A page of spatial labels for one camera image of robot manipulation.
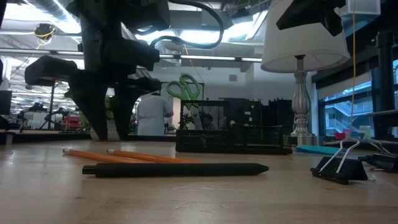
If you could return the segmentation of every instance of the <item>black pen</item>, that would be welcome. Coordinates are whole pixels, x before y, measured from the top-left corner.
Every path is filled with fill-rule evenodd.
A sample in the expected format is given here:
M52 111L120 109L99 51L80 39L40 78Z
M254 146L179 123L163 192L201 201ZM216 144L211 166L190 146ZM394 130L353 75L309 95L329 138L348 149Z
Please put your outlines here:
M217 163L217 164L122 164L99 163L84 166L83 174L96 177L181 177L181 176L227 176L258 175L268 171L268 167L256 163Z

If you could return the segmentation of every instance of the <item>white wall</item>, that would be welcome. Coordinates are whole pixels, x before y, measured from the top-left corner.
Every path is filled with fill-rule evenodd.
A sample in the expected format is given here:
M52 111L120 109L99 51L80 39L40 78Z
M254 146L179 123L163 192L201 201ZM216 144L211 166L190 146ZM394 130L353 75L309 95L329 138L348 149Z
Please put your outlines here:
M247 98L260 99L263 105L268 105L269 100L276 98L292 100L295 93L295 78L292 73L271 73L261 70L260 63L252 64L246 73L239 68L207 68L201 67L156 67L150 72L153 78L162 82L177 81L181 73L189 73L198 82L205 83L205 97L209 100L219 98ZM237 82L230 82L229 75L238 75ZM314 134L318 134L318 92L315 84L311 82L311 76L316 72L307 75L307 90L312 102L312 110L308 113L308 126ZM169 98L164 90L162 97ZM174 114L180 112L180 101L173 100ZM178 123L179 119L173 118L172 123Z
M254 63L252 70L246 74L249 80L246 89L252 91L252 99L260 99L263 105L276 98L292 100L295 91L295 80L291 73L271 73L261 70L260 63Z
M218 100L219 98L245 98L245 73L239 68L207 68L201 67L155 67L150 72L152 78L158 78L162 82L178 81L182 73L188 73L193 76L199 83L205 83L204 100ZM237 75L236 82L229 81L229 75Z

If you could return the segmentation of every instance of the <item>scissors handle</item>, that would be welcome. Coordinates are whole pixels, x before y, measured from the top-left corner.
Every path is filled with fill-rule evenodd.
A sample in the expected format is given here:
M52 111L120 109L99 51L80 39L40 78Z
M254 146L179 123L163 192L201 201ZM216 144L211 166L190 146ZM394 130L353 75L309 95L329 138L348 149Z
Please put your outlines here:
M178 86L178 87L180 88L180 90L181 90L181 93L175 93L175 92L173 92L173 91L170 89L170 86L172 86L172 85ZM171 96L176 97L176 98L178 98L178 99L181 99L181 100L189 100L189 96L187 95L187 92L185 91L185 87L184 87L180 82L177 82L177 81L171 81L171 82L169 82L169 83L167 84L167 86L166 86L166 91L167 91L167 93L169 93Z
M192 81L192 83L195 85L196 88L196 92L192 93L191 89L189 88L189 85L187 83L187 81L185 79L189 79ZM189 74L183 74L180 76L180 83L185 86L185 89L189 95L190 100L197 100L198 96L200 94L200 89L199 89L199 83L197 82L197 80L195 78L193 78L191 75Z

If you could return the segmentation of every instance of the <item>ceiling light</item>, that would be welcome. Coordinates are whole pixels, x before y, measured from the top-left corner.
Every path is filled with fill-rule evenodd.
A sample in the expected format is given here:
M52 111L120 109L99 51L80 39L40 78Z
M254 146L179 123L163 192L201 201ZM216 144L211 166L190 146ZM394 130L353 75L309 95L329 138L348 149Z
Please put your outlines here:
M247 34L248 32L251 31L252 27L253 27L253 21L242 22L231 26L229 29L225 31L226 37L228 37L227 40L233 37L241 37Z
M18 93L12 92L13 95L18 96L51 96L51 93ZM54 96L63 96L63 93L54 93Z
M228 60L234 61L235 57L217 57L217 56L199 56L199 55L181 55L181 59L201 59L201 60Z
M160 58L174 58L174 55L159 55Z
M12 97L12 99L13 99L13 100L17 100L17 101L22 101L22 100L24 100L23 98L18 97L18 96L17 96L17 97Z
M261 58L242 58L242 62L254 62L254 63L260 63Z
M184 30L180 38L198 44L214 43L218 40L220 32L207 30Z
M163 35L170 35L175 37L174 31L172 30L163 30L163 31L155 31L148 35L136 35L136 38L139 40L144 40L146 42L152 42L154 39L161 37Z
M183 4L175 4L172 2L168 2L170 11L198 11L201 12L201 9L195 6L188 6Z
M62 50L59 50L58 54L63 54L63 55L83 55L82 52L62 51Z
M28 49L1 49L2 53L23 53L23 54L51 54L49 50L28 50Z

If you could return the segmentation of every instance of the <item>white lampshade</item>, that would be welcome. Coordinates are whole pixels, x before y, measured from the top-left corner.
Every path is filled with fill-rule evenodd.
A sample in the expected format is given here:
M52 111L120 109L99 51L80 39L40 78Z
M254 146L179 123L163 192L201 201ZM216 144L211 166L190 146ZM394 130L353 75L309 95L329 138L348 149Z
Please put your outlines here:
M305 55L304 70L307 72L346 62L350 56L344 31L333 37L320 23L278 29L276 23L292 1L274 0L269 8L261 69L276 73L294 73L297 71L296 55Z

